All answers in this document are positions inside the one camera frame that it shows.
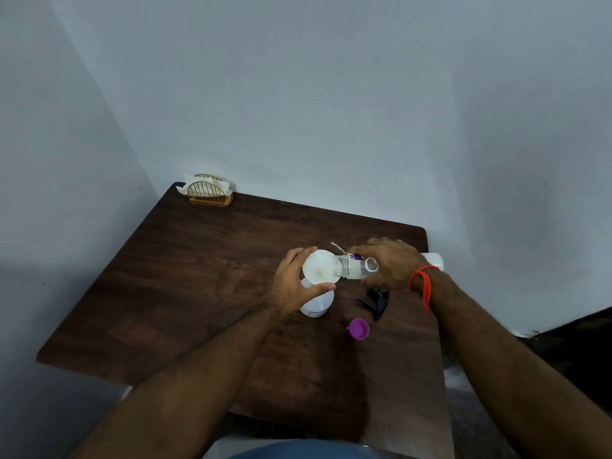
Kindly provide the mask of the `person's right hand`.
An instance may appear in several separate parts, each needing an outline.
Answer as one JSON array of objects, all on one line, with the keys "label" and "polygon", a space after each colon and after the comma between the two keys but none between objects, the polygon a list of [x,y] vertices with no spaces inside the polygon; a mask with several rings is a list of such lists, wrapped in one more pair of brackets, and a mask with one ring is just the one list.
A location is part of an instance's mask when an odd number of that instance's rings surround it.
[{"label": "person's right hand", "polygon": [[385,273],[389,279],[389,288],[385,290],[407,288],[411,274],[420,267],[430,265],[413,246],[386,237],[372,238],[365,245],[353,246],[347,252],[374,258],[378,271]]}]

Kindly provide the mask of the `person's left hand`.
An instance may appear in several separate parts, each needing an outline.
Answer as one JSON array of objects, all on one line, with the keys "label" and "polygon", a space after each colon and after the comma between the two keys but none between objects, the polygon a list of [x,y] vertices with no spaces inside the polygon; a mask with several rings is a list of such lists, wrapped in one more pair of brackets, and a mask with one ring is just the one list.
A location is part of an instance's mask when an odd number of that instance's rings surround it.
[{"label": "person's left hand", "polygon": [[287,252],[264,294],[263,302],[266,307],[278,311],[282,317],[287,317],[306,303],[301,302],[301,270],[304,262],[316,250],[316,246],[311,246]]}]

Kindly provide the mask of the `white plastic funnel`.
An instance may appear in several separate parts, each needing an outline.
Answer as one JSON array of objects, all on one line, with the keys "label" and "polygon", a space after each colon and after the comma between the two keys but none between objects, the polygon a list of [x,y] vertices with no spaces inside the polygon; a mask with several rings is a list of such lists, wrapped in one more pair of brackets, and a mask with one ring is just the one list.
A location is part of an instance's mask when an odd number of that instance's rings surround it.
[{"label": "white plastic funnel", "polygon": [[338,256],[330,251],[317,249],[302,266],[304,278],[312,285],[338,282],[340,276],[336,270],[337,258]]}]

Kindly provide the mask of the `clear bottle with purple label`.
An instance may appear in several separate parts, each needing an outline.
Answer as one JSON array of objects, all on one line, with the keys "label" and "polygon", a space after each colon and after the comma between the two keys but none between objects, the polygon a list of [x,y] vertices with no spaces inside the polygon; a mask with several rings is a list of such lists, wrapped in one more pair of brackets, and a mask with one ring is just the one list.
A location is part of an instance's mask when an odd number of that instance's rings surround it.
[{"label": "clear bottle with purple label", "polygon": [[[421,255],[430,265],[444,270],[444,261],[440,254],[421,253]],[[348,253],[335,256],[333,261],[334,276],[348,280],[362,280],[379,270],[378,263],[374,258],[365,258],[359,254]]]}]

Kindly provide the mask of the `person's left forearm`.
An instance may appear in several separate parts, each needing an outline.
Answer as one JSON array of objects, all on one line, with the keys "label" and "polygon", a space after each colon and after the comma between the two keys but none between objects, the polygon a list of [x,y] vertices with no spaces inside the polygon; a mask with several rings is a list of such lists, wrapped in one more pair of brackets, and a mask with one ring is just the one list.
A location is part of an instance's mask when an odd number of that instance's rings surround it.
[{"label": "person's left forearm", "polygon": [[288,314],[262,303],[137,386],[69,459],[196,459]]}]

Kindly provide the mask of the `person's right forearm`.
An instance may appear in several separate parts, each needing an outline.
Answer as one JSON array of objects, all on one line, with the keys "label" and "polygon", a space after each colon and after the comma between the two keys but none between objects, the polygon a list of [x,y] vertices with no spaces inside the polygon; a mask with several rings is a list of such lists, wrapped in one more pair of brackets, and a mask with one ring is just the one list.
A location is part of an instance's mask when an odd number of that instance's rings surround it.
[{"label": "person's right forearm", "polygon": [[523,459],[612,459],[612,418],[440,270],[430,307],[470,385]]}]

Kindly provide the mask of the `white spray bottle body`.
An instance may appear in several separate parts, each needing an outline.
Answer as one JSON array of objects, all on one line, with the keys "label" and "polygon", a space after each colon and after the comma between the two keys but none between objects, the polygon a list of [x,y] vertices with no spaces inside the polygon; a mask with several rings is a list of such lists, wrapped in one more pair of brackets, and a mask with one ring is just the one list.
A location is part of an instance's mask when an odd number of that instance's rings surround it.
[{"label": "white spray bottle body", "polygon": [[314,297],[300,308],[300,312],[307,317],[321,317],[331,307],[334,300],[334,289]]}]

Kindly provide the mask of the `black spray trigger head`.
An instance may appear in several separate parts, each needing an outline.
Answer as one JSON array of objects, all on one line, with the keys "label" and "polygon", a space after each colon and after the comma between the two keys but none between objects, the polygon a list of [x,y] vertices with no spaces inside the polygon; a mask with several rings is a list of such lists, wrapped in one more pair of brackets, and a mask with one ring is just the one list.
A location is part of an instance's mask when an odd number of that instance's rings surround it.
[{"label": "black spray trigger head", "polygon": [[389,302],[389,291],[370,288],[366,299],[357,299],[359,303],[371,310],[373,319],[379,321]]}]

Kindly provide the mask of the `orange wrist thread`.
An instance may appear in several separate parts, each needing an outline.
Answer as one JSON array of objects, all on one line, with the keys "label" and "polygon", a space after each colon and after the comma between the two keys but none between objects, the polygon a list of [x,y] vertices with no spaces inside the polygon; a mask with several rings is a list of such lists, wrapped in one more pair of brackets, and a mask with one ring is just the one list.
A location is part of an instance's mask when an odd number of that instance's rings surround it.
[{"label": "orange wrist thread", "polygon": [[420,278],[420,282],[421,282],[420,295],[422,297],[424,313],[426,315],[429,312],[430,302],[432,299],[432,281],[431,281],[430,276],[426,272],[427,270],[430,270],[430,269],[440,270],[438,266],[431,265],[431,264],[424,266],[424,267],[420,267],[411,274],[409,278],[409,282],[408,282],[409,290],[414,291],[414,281],[417,277]]}]

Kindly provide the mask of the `person's blue clothing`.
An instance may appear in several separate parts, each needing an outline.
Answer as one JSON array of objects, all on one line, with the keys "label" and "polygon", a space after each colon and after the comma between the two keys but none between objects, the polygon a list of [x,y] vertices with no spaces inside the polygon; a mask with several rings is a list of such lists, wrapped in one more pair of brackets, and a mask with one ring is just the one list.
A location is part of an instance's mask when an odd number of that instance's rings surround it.
[{"label": "person's blue clothing", "polygon": [[328,440],[288,440],[274,442],[227,459],[417,459],[413,456],[389,453],[368,446]]}]

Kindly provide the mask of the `white paper napkins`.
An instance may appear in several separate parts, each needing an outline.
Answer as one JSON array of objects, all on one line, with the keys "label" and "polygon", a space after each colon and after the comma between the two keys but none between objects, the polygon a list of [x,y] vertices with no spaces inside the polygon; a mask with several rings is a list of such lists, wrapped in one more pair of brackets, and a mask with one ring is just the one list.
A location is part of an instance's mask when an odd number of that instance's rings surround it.
[{"label": "white paper napkins", "polygon": [[185,196],[194,198],[219,198],[231,196],[233,190],[231,183],[222,178],[209,174],[195,176],[184,175],[184,185],[177,186],[177,191]]}]

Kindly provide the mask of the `dark furniture piece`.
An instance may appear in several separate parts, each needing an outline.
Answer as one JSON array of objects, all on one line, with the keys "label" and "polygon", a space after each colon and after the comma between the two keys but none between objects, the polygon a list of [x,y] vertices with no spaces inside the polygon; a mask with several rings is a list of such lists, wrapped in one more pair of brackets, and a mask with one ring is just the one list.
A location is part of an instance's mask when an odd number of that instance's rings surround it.
[{"label": "dark furniture piece", "polygon": [[518,339],[612,417],[612,307]]}]

